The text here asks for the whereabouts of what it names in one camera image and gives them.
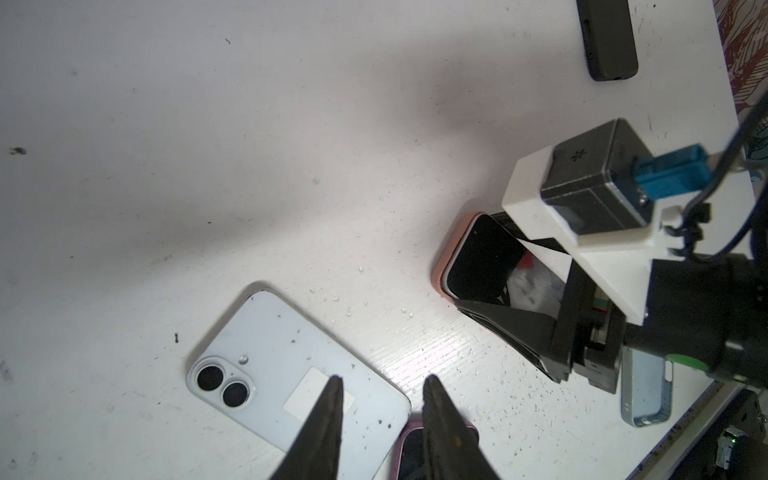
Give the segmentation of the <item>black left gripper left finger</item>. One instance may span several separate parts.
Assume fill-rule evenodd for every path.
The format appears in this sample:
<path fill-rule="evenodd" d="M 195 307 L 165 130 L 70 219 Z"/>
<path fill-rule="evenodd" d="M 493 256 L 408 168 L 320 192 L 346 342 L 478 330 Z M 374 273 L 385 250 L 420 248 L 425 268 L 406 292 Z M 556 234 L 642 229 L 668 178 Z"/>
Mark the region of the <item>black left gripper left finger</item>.
<path fill-rule="evenodd" d="M 331 376 L 271 480 L 337 478 L 343 397 L 343 380 Z"/>

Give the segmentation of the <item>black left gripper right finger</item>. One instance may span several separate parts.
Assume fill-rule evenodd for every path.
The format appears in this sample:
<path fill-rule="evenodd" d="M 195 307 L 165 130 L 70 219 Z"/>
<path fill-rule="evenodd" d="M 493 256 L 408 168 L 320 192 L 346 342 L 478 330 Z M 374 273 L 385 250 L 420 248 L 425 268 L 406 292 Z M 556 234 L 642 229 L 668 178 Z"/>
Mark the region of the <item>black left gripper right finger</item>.
<path fill-rule="evenodd" d="M 499 479 L 436 375 L 423 386 L 427 479 Z"/>

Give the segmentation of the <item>black screen phone purple case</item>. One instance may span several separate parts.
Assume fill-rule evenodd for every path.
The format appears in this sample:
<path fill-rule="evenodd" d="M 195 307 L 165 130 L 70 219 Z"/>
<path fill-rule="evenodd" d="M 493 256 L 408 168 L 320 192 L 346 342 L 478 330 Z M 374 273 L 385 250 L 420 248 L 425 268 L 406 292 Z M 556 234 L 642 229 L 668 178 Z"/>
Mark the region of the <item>black screen phone purple case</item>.
<path fill-rule="evenodd" d="M 428 473 L 425 459 L 424 421 L 417 417 L 408 422 L 398 438 L 391 470 L 392 479 L 483 479 L 483 472 L 439 471 L 436 476 Z"/>

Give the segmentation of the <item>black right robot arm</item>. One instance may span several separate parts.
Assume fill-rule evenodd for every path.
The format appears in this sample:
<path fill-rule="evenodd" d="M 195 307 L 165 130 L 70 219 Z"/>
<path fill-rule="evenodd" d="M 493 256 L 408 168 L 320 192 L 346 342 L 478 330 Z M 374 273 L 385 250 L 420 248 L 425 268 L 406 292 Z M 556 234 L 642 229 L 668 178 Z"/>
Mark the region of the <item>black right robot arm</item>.
<path fill-rule="evenodd" d="M 577 373 L 614 391 L 633 350 L 765 386 L 766 197 L 720 250 L 697 245 L 711 197 L 766 115 L 760 101 L 715 167 L 697 144 L 651 154 L 624 119 L 518 161 L 504 213 L 472 219 L 440 290 L 554 382 Z M 556 314 L 511 302 L 526 243 L 571 259 Z"/>

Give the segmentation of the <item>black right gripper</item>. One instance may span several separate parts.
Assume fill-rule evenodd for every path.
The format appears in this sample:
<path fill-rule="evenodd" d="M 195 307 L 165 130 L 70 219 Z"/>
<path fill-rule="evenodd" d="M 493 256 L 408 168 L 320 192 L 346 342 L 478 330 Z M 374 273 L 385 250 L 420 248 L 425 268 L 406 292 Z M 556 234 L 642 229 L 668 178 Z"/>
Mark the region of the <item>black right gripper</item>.
<path fill-rule="evenodd" d="M 505 211 L 491 218 L 520 242 L 566 252 L 562 228 L 551 218 L 516 223 Z M 626 317 L 613 304 L 596 307 L 597 284 L 576 263 L 567 278 L 557 320 L 544 313 L 472 300 L 456 300 L 464 315 L 513 347 L 550 380 L 578 374 L 609 394 L 617 390 Z"/>

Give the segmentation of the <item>pink phone case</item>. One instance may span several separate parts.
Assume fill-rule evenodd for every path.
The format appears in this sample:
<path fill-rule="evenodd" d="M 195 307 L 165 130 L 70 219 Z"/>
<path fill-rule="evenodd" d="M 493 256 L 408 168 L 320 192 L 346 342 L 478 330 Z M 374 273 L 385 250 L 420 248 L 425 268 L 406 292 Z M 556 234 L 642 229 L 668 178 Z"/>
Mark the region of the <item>pink phone case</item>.
<path fill-rule="evenodd" d="M 433 262 L 430 276 L 432 287 L 440 296 L 452 304 L 455 303 L 455 297 L 445 286 L 444 277 L 450 270 L 454 262 L 454 256 L 463 245 L 468 232 L 475 224 L 477 218 L 482 215 L 484 215 L 484 212 L 470 212 L 458 217 Z"/>

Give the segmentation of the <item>light blue phone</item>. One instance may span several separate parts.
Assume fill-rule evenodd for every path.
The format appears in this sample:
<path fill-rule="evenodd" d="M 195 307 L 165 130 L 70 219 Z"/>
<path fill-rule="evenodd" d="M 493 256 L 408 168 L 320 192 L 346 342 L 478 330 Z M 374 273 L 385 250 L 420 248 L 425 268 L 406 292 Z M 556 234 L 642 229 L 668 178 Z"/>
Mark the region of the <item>light blue phone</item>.
<path fill-rule="evenodd" d="M 556 316 L 565 282 L 522 242 L 484 213 L 444 277 L 456 300 L 504 305 Z"/>

